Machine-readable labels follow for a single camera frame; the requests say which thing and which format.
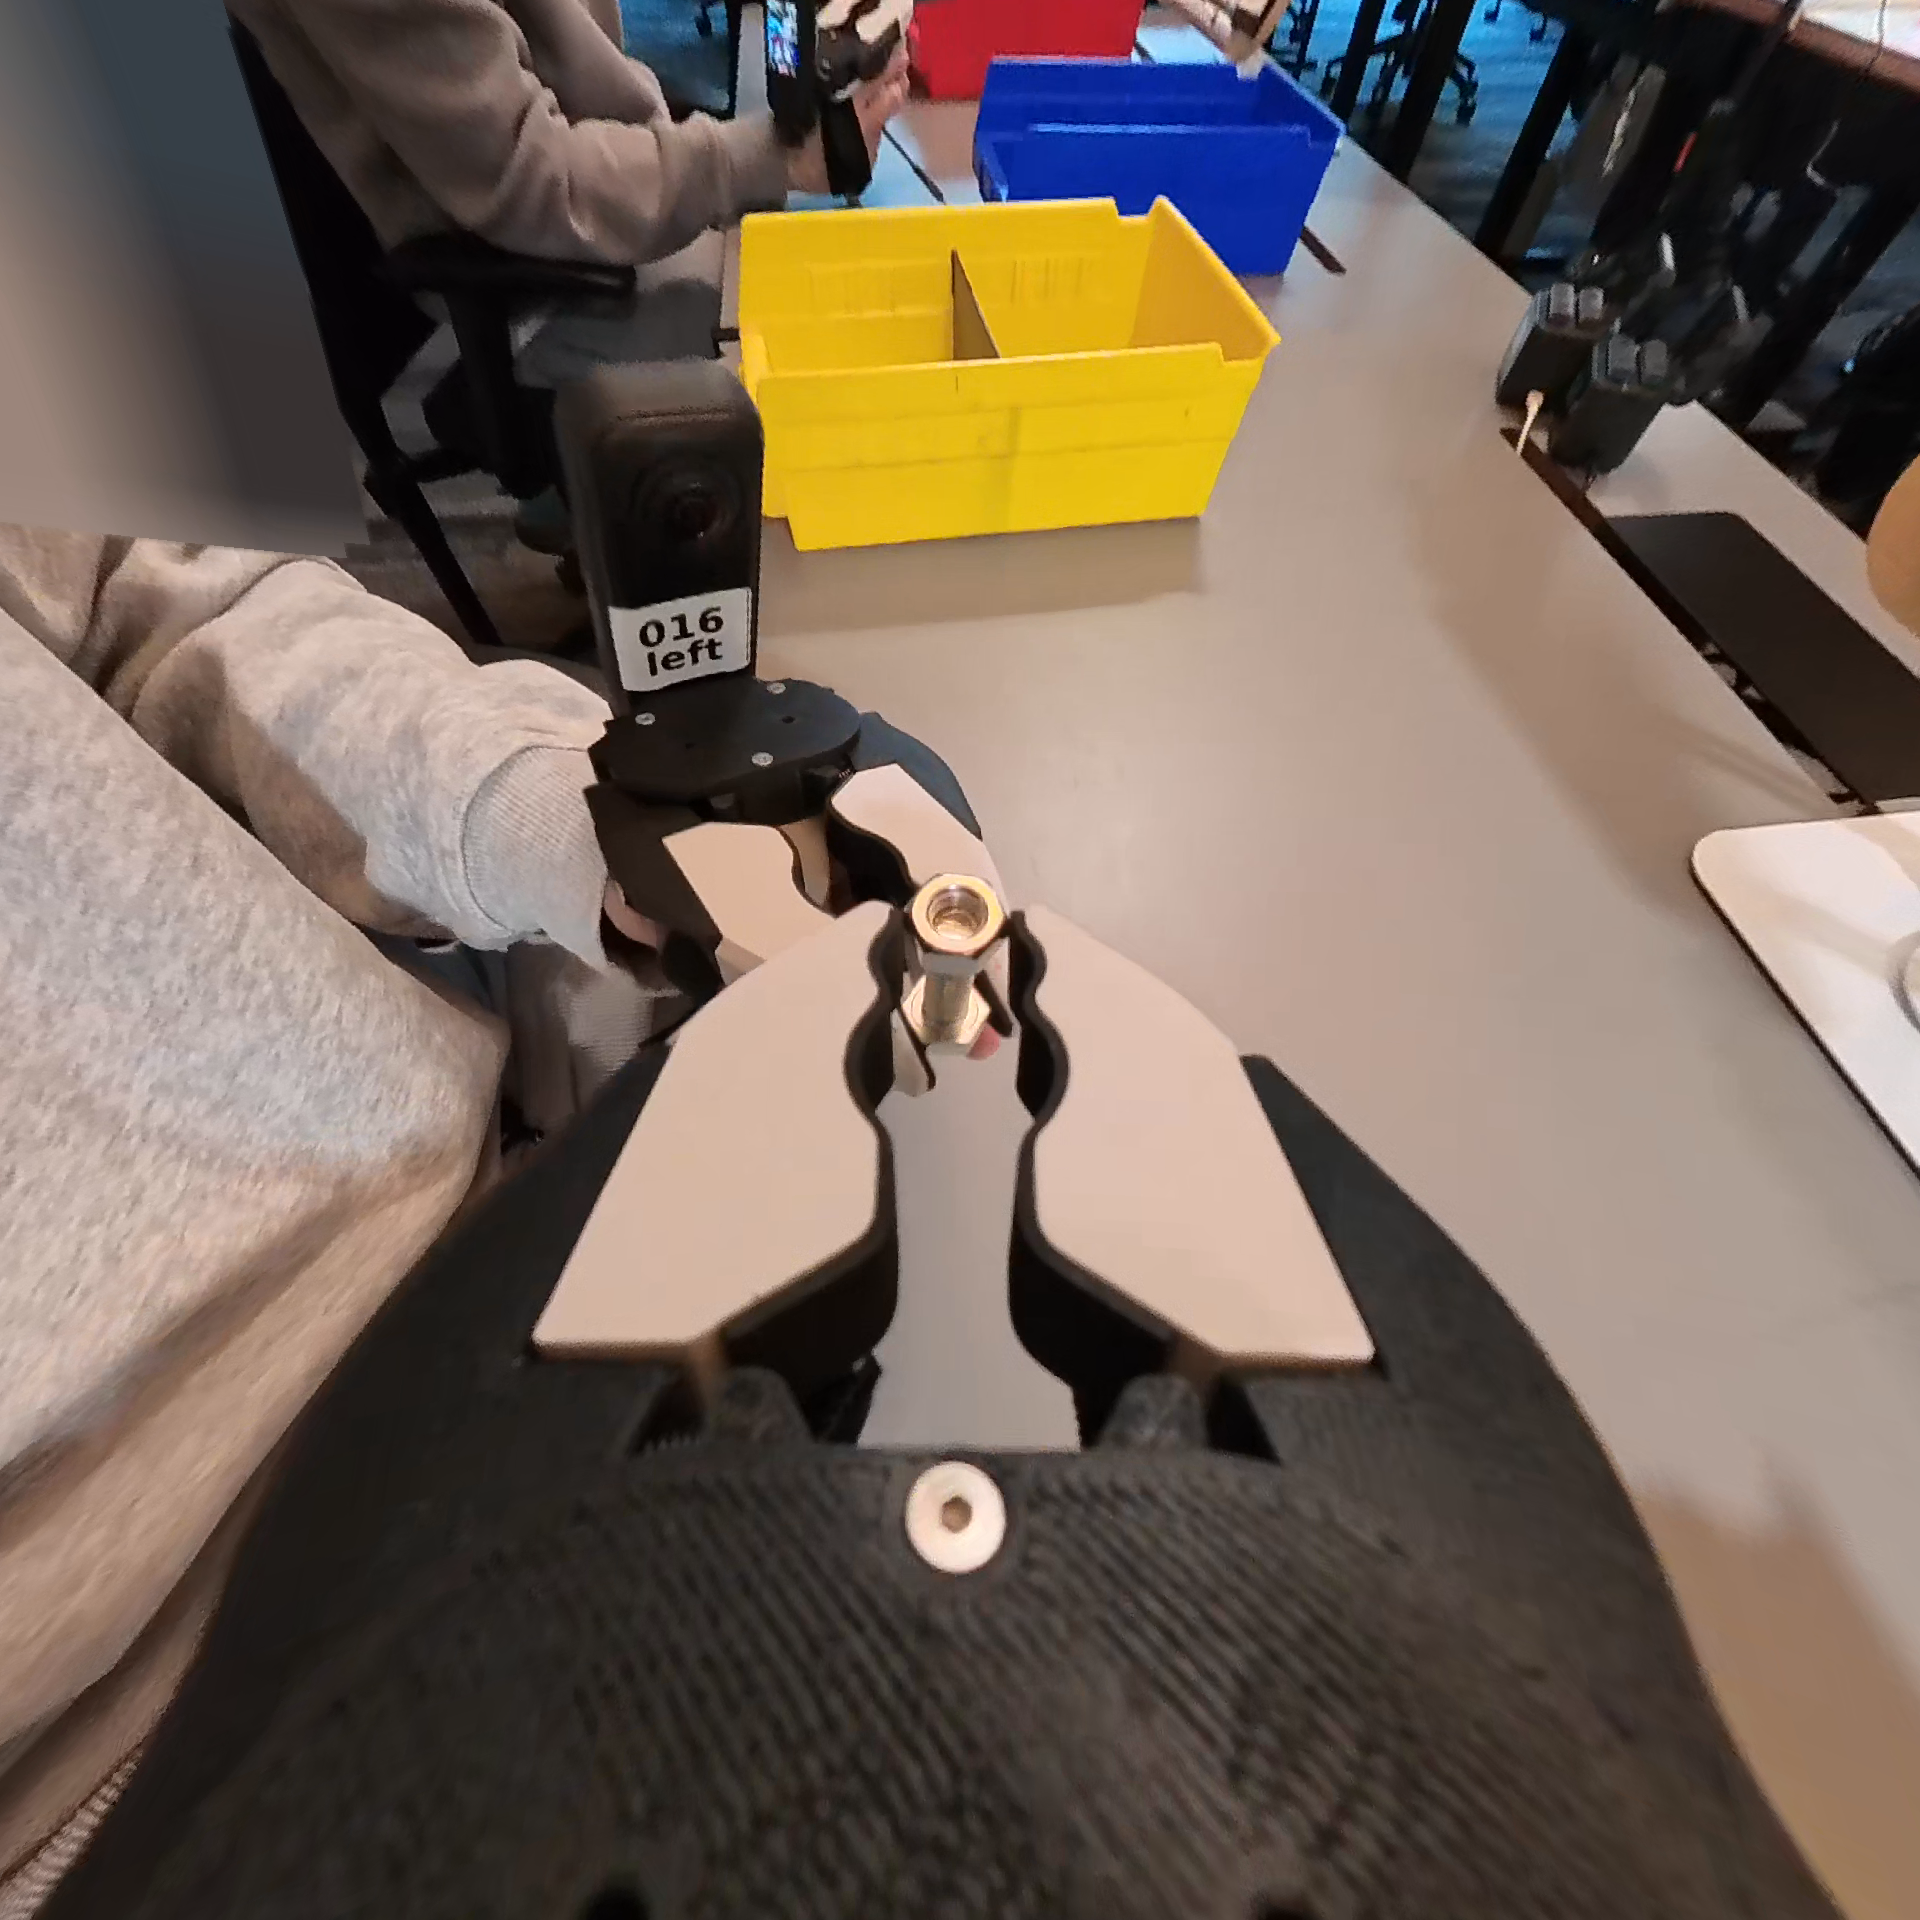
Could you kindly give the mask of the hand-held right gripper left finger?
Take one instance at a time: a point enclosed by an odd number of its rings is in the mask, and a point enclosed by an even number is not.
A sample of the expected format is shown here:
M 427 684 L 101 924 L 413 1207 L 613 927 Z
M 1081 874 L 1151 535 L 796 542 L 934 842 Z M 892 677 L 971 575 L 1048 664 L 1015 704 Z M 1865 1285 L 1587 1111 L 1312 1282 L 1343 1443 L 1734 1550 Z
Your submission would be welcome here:
M 790 1395 L 804 1432 L 862 1432 L 899 1298 L 894 1086 L 901 916 L 865 903 L 721 990 L 661 1052 L 601 1181 L 588 1122 L 534 1174 L 552 1277 L 533 1310 L 543 1392 L 649 1375 L 697 1423 L 742 1375 Z

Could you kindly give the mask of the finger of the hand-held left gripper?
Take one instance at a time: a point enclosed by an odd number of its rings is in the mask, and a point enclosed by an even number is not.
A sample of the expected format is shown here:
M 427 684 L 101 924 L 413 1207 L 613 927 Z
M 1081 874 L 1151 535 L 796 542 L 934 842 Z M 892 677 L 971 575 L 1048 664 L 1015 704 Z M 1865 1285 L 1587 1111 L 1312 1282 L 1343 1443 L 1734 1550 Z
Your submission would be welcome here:
M 721 986 L 865 901 L 904 907 L 943 870 L 939 846 L 901 846 L 831 814 L 798 822 L 697 822 L 662 842 L 716 927 Z
M 855 904 L 908 910 L 939 877 L 983 880 L 1009 894 L 983 838 L 899 764 L 851 773 L 824 805 L 827 894 L 833 916 Z

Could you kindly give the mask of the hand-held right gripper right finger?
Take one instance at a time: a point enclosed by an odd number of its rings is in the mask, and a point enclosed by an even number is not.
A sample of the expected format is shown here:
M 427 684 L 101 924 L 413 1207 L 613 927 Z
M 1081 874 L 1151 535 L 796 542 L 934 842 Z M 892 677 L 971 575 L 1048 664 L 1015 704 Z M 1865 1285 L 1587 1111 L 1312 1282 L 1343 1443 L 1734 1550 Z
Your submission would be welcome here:
M 1253 1068 L 1187 997 L 1041 904 L 1015 916 L 1007 1304 L 1089 1446 L 1143 1379 L 1204 1412 L 1251 1379 L 1352 1373 L 1375 1339 Z

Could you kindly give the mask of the steel hex bolt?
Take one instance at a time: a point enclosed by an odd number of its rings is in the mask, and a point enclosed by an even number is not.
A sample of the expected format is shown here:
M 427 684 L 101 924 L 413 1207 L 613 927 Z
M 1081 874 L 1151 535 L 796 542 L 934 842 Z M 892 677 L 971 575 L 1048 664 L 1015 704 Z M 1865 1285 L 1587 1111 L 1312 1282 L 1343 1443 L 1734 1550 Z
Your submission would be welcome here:
M 998 960 L 987 954 L 976 964 L 942 964 L 923 957 L 902 991 L 902 1022 L 932 1060 L 987 1060 L 1015 1036 L 1013 1015 L 996 978 Z

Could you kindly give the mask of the person's left forearm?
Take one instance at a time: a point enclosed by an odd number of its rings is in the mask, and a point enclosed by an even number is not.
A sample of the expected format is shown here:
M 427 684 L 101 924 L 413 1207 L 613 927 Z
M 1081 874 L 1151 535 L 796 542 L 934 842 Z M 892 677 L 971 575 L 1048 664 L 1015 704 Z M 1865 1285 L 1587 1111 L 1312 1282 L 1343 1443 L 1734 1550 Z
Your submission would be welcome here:
M 5 525 L 5 618 L 358 927 L 607 966 L 607 702 L 329 560 Z

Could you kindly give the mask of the grey desk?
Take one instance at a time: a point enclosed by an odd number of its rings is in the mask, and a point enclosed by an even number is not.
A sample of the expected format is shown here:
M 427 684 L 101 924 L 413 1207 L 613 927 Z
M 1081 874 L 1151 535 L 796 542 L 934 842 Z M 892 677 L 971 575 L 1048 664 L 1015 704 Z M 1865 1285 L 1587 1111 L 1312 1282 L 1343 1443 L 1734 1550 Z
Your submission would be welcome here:
M 1504 443 L 1523 291 L 1343 146 L 1199 522 L 799 555 L 761 663 L 1463 1246 L 1848 1915 L 1915 1915 L 1915 1178 L 1696 890 L 1816 784 Z

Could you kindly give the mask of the black desk mat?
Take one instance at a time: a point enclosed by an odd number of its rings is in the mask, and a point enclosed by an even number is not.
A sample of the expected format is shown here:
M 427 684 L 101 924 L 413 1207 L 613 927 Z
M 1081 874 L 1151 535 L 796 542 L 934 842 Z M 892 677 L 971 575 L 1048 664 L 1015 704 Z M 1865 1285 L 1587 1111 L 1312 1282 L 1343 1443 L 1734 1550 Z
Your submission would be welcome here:
M 1918 798 L 1918 677 L 1733 512 L 1607 518 L 1615 558 L 1806 751 L 1877 808 Z

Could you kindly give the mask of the yellow divided plastic bin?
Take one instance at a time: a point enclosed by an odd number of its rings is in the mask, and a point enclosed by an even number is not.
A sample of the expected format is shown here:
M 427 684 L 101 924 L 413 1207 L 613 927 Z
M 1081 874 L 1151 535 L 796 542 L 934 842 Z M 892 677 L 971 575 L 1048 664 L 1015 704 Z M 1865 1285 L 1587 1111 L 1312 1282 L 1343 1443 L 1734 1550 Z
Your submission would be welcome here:
M 1279 346 L 1166 198 L 757 213 L 736 336 L 807 552 L 1203 516 Z

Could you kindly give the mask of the person's grey sweatshirt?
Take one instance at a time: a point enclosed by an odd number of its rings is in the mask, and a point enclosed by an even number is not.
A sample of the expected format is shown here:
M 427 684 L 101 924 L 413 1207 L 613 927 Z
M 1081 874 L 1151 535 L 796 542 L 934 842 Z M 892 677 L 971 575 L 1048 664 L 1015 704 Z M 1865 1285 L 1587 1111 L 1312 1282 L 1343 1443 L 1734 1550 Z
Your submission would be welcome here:
M 555 1133 L 661 1015 L 609 960 L 347 922 L 5 618 L 5 1915 L 507 1119 Z

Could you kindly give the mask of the blue plastic bin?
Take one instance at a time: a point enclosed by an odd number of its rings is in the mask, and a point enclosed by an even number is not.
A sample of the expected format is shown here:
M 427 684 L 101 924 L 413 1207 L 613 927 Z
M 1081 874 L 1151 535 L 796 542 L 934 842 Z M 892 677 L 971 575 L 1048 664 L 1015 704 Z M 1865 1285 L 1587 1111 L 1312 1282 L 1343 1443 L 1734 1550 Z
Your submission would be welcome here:
M 1283 276 L 1343 125 L 1263 66 L 998 56 L 983 79 L 973 163 L 985 202 L 1174 206 L 1241 278 Z

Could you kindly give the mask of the red plastic bin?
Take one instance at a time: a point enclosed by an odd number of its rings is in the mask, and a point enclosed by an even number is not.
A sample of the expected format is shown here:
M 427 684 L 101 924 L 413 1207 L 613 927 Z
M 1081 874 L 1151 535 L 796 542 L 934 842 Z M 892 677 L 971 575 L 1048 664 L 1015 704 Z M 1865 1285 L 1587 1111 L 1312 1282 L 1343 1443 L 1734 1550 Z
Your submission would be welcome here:
M 910 66 L 932 103 L 973 103 L 996 59 L 1129 59 L 1143 3 L 916 3 Z

